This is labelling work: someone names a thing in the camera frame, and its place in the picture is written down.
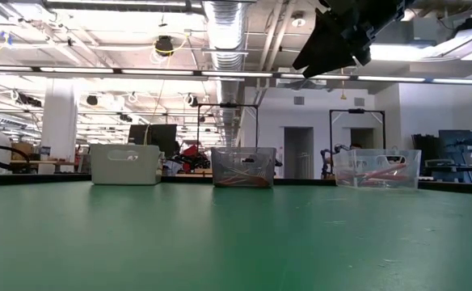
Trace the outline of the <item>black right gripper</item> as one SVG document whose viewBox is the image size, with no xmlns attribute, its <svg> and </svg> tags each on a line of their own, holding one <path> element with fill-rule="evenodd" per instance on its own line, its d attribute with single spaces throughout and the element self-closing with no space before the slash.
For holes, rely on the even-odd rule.
<svg viewBox="0 0 472 291">
<path fill-rule="evenodd" d="M 293 68 L 305 68 L 303 76 L 312 78 L 356 62 L 367 65 L 377 34 L 402 19 L 415 1 L 319 0 L 327 10 L 316 10 L 314 29 L 293 61 Z"/>
</svg>

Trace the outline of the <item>ceiling light panel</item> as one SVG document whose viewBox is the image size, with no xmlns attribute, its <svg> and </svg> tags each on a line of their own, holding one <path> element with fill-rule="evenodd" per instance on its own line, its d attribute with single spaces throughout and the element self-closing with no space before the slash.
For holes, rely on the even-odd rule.
<svg viewBox="0 0 472 291">
<path fill-rule="evenodd" d="M 372 44 L 371 57 L 376 61 L 422 61 L 444 57 L 472 41 L 472 28 L 461 29 L 451 39 L 437 45 L 426 44 Z"/>
</svg>

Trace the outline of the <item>grey door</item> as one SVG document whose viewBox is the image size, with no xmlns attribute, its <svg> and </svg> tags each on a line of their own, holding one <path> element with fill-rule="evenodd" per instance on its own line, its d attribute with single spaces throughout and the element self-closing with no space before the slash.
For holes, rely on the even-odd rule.
<svg viewBox="0 0 472 291">
<path fill-rule="evenodd" d="M 351 144 L 358 143 L 363 149 L 373 149 L 375 146 L 374 129 L 350 129 Z"/>
<path fill-rule="evenodd" d="M 313 179 L 314 130 L 307 127 L 284 128 L 284 177 Z"/>
</svg>

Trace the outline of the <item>clear plastic bin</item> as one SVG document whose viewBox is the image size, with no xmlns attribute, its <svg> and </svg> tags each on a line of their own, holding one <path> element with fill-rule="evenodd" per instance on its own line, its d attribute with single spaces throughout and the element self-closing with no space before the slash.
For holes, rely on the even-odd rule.
<svg viewBox="0 0 472 291">
<path fill-rule="evenodd" d="M 406 164 L 407 167 L 404 170 L 398 171 L 397 174 L 414 177 L 415 183 L 412 187 L 400 187 L 399 189 L 416 189 L 419 183 L 420 162 L 420 150 L 362 149 L 341 152 L 334 156 L 335 181 L 341 175 L 363 175 L 367 172 L 389 168 L 396 164 Z"/>
</svg>

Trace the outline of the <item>dark grey plastic bin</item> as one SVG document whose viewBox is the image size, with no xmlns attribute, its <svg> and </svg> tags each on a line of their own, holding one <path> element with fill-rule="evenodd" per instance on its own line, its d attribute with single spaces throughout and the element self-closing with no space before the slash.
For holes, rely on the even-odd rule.
<svg viewBox="0 0 472 291">
<path fill-rule="evenodd" d="M 213 182 L 221 180 L 227 168 L 265 170 L 266 178 L 274 184 L 276 149 L 271 147 L 217 147 L 211 150 Z"/>
</svg>

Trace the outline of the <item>black equipment rack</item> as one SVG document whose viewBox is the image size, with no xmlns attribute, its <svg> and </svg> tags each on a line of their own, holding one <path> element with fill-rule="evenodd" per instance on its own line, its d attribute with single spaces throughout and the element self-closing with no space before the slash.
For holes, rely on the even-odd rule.
<svg viewBox="0 0 472 291">
<path fill-rule="evenodd" d="M 420 173 L 434 181 L 472 183 L 472 129 L 442 129 L 438 136 L 414 134 Z"/>
</svg>

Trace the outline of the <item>black ceiling dome device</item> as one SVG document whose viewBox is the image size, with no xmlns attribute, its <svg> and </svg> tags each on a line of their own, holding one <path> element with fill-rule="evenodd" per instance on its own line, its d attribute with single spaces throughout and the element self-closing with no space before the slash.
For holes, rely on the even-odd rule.
<svg viewBox="0 0 472 291">
<path fill-rule="evenodd" d="M 169 57 L 174 53 L 174 45 L 170 36 L 159 36 L 154 43 L 154 51 L 160 57 Z"/>
</svg>

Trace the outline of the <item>red object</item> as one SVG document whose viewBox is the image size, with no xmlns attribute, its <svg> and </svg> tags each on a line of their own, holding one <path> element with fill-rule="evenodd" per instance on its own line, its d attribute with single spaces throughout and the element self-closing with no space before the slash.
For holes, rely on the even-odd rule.
<svg viewBox="0 0 472 291">
<path fill-rule="evenodd" d="M 207 155 L 192 145 L 178 155 L 184 172 L 193 172 L 195 169 L 209 169 L 211 162 Z"/>
</svg>

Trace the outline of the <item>long ceiling light strip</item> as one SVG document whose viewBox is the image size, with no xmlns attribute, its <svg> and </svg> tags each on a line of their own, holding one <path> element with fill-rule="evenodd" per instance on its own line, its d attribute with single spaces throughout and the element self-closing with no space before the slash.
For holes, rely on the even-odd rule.
<svg viewBox="0 0 472 291">
<path fill-rule="evenodd" d="M 243 79 L 284 79 L 302 80 L 299 73 L 220 71 L 220 70 L 169 70 L 169 69 L 120 69 L 120 68 L 78 68 L 78 67 L 35 67 L 0 65 L 0 74 L 18 76 L 38 76 L 46 78 L 130 78 L 130 79 L 172 79 L 207 81 L 241 81 Z M 472 78 L 430 78 L 405 76 L 369 76 L 321 74 L 311 78 L 312 81 L 343 82 L 397 82 L 423 83 L 432 85 L 472 86 Z"/>
</svg>

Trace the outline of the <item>black monitor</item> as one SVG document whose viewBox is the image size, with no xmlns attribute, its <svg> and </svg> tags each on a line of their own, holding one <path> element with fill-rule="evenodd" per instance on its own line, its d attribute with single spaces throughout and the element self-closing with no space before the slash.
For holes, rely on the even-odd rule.
<svg viewBox="0 0 472 291">
<path fill-rule="evenodd" d="M 171 158 L 177 152 L 176 133 L 176 124 L 132 124 L 128 143 L 157 146 L 166 158 Z"/>
</svg>

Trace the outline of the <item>white translucent plastic bin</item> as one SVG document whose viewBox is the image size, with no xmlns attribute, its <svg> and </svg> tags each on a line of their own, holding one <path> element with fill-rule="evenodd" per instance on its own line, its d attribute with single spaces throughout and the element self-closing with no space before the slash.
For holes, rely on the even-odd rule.
<svg viewBox="0 0 472 291">
<path fill-rule="evenodd" d="M 164 153 L 156 145 L 91 146 L 95 185 L 155 185 L 161 181 Z"/>
</svg>

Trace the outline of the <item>white column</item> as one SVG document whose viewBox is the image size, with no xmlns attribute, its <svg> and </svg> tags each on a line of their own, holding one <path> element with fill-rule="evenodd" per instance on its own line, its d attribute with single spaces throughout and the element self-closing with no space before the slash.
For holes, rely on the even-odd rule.
<svg viewBox="0 0 472 291">
<path fill-rule="evenodd" d="M 79 99 L 74 80 L 47 80 L 40 145 L 50 149 L 49 158 L 74 161 Z"/>
</svg>

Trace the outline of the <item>wooden desk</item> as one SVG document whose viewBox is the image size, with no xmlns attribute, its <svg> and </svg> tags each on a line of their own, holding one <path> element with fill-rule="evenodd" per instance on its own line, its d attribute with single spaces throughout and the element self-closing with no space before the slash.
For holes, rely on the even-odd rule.
<svg viewBox="0 0 472 291">
<path fill-rule="evenodd" d="M 21 161 L 13 160 L 10 163 L 11 171 L 19 171 L 25 173 L 32 173 L 36 171 L 38 174 L 49 175 L 64 172 L 74 172 L 75 163 L 60 161 L 60 160 L 47 160 L 47 161 Z"/>
</svg>

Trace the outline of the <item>black frame stand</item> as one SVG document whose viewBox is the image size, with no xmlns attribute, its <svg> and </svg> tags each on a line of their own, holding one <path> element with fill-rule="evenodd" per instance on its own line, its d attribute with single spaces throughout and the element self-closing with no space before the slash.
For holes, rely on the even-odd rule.
<svg viewBox="0 0 472 291">
<path fill-rule="evenodd" d="M 329 166 L 329 174 L 335 176 L 335 164 L 334 164 L 334 156 L 339 153 L 341 150 L 354 150 L 356 147 L 353 144 L 350 145 L 335 145 L 333 139 L 333 124 L 339 119 L 339 117 L 333 118 L 333 114 L 338 112 L 341 116 L 342 113 L 347 114 L 365 114 L 368 113 L 372 117 L 374 117 L 380 124 L 381 124 L 381 145 L 382 149 L 386 149 L 386 113 L 382 110 L 366 110 L 363 108 L 349 108 L 349 109 L 330 109 L 329 110 L 329 142 L 330 142 L 330 162 L 328 163 Z"/>
</svg>

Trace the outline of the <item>silver ventilation duct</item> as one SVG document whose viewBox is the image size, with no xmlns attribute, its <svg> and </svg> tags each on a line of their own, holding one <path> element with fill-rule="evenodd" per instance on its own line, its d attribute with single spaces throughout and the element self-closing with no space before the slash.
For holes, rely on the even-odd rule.
<svg viewBox="0 0 472 291">
<path fill-rule="evenodd" d="M 209 48 L 214 49 L 211 59 L 213 68 L 221 71 L 242 71 L 245 44 L 245 20 L 249 4 L 244 2 L 204 2 L 207 18 Z M 218 103 L 238 103 L 240 81 L 216 81 Z M 223 141 L 232 146 L 238 135 L 235 112 L 221 110 Z"/>
</svg>

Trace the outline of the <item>red handled utensil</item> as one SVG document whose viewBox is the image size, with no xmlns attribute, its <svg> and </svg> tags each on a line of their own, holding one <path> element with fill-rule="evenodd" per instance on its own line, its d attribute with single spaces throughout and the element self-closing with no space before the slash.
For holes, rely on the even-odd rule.
<svg viewBox="0 0 472 291">
<path fill-rule="evenodd" d="M 359 175 L 358 179 L 388 179 L 388 180 L 403 180 L 406 178 L 405 175 L 398 175 L 397 172 L 404 170 L 407 167 L 406 164 L 396 164 L 392 167 L 381 169 L 378 171 L 370 171 L 363 175 Z"/>
</svg>

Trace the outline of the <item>red handled fork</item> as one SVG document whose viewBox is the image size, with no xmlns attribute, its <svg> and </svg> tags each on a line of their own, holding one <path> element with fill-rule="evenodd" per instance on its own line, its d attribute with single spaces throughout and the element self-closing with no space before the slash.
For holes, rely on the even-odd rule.
<svg viewBox="0 0 472 291">
<path fill-rule="evenodd" d="M 336 178 L 338 186 L 355 188 L 400 188 L 412 187 L 415 178 L 409 175 L 341 175 Z"/>
</svg>

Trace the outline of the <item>orange handled fork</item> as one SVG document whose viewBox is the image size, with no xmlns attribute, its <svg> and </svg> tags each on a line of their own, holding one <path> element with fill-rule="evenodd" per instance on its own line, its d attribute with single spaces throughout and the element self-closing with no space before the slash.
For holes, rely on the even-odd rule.
<svg viewBox="0 0 472 291">
<path fill-rule="evenodd" d="M 213 184 L 216 187 L 269 188 L 272 186 L 272 183 L 267 179 L 257 175 L 232 175 L 221 180 L 215 180 Z"/>
</svg>

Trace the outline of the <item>orange handled utensil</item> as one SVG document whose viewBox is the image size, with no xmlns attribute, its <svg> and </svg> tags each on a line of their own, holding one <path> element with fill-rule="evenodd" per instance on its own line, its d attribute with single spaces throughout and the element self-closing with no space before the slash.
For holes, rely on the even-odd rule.
<svg viewBox="0 0 472 291">
<path fill-rule="evenodd" d="M 248 180 L 257 179 L 257 178 L 265 179 L 266 175 L 267 173 L 265 170 L 260 170 L 260 169 L 255 169 L 255 168 L 239 170 L 237 168 L 229 167 L 222 174 L 221 181 L 222 183 L 228 183 L 236 179 L 248 179 Z"/>
</svg>

